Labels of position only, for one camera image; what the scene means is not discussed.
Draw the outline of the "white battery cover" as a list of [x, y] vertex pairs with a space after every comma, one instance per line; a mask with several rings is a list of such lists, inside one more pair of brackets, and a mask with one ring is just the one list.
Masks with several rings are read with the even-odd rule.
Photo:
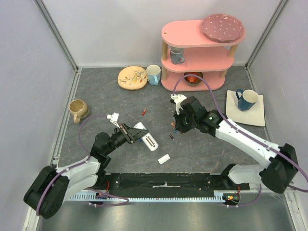
[[162, 165], [163, 163], [165, 163], [169, 159], [170, 159], [170, 155], [166, 154], [166, 155], [164, 155], [164, 156], [162, 156], [161, 158], [158, 159], [158, 163]]

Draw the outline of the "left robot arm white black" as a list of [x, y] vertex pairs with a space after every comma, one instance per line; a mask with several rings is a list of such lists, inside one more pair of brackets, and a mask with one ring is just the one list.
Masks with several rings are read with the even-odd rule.
[[105, 185], [105, 168], [109, 154], [125, 143], [133, 144], [149, 135], [144, 128], [132, 128], [120, 124], [112, 135], [100, 132], [96, 135], [90, 153], [71, 165], [44, 167], [24, 195], [23, 201], [45, 219], [54, 216], [61, 205], [83, 189], [101, 189]]

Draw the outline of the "white remote control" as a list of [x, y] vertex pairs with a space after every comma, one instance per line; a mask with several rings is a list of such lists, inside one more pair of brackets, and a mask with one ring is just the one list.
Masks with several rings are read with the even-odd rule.
[[[137, 123], [134, 128], [138, 128], [138, 129], [143, 129], [143, 130], [147, 130], [147, 128], [144, 126], [144, 124], [142, 122]], [[143, 141], [143, 143], [145, 143], [145, 145], [148, 147], [148, 149], [153, 152], [155, 151], [158, 147], [159, 144], [157, 143], [157, 141], [153, 138], [153, 136], [150, 134], [150, 132], [148, 132], [146, 135], [144, 135], [141, 140]]]

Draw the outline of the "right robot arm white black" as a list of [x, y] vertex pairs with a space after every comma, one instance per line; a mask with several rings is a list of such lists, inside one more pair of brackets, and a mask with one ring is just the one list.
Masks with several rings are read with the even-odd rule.
[[220, 177], [221, 186], [232, 189], [237, 184], [264, 184], [275, 193], [283, 193], [298, 172], [295, 148], [289, 144], [279, 146], [243, 129], [218, 110], [207, 111], [195, 97], [171, 95], [175, 104], [175, 128], [181, 133], [198, 129], [202, 133], [226, 141], [239, 148], [258, 164], [230, 165]]

